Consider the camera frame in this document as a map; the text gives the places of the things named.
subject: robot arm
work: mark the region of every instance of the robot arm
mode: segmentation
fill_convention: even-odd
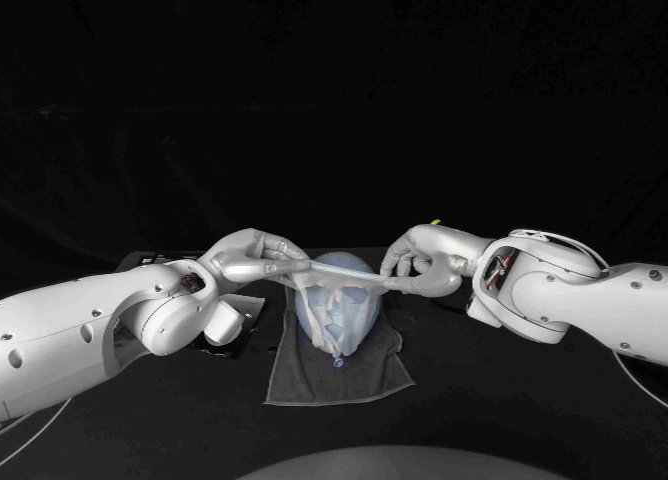
[[[114,378],[144,355],[177,352],[205,332],[229,343],[244,316],[222,301],[248,282],[310,269],[303,250],[255,229],[197,259],[146,265],[0,301],[0,422]],[[128,336],[118,335],[122,323]]]
[[[408,276],[412,262],[418,277]],[[555,234],[516,230],[494,241],[437,225],[414,227],[392,245],[383,273],[395,266],[388,288],[427,297],[453,293],[461,275],[471,277],[468,316],[529,340],[555,344],[575,325],[614,351],[668,366],[667,266],[610,267]]]

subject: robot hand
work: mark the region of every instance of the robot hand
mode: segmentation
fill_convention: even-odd
[[[418,225],[392,244],[381,275],[391,277],[385,287],[424,297],[443,297],[457,291],[461,275],[473,276],[492,239],[440,225]],[[409,277],[411,267],[421,275]]]
[[[212,272],[222,295],[262,279],[293,286],[287,274],[311,266],[308,255],[290,240],[254,228],[223,237],[197,263]]]

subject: black background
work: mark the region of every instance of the black background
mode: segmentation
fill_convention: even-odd
[[[668,1],[0,6],[0,298],[435,218],[668,265]]]

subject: gray towel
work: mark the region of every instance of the gray towel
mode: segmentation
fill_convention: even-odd
[[[334,367],[334,358],[313,346],[300,327],[295,292],[287,287],[284,335],[265,403],[319,407],[385,398],[415,385],[396,355],[401,350],[402,336],[382,309],[359,349],[352,356],[343,357],[344,365]]]

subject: dark gray cloth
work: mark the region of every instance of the dark gray cloth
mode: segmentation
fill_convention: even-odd
[[[334,367],[334,357],[313,346],[295,315],[295,292],[287,288],[284,334],[274,362],[267,404],[280,406],[324,406],[365,403],[385,398],[415,385],[398,352],[402,336],[381,317],[359,349],[344,364]]]

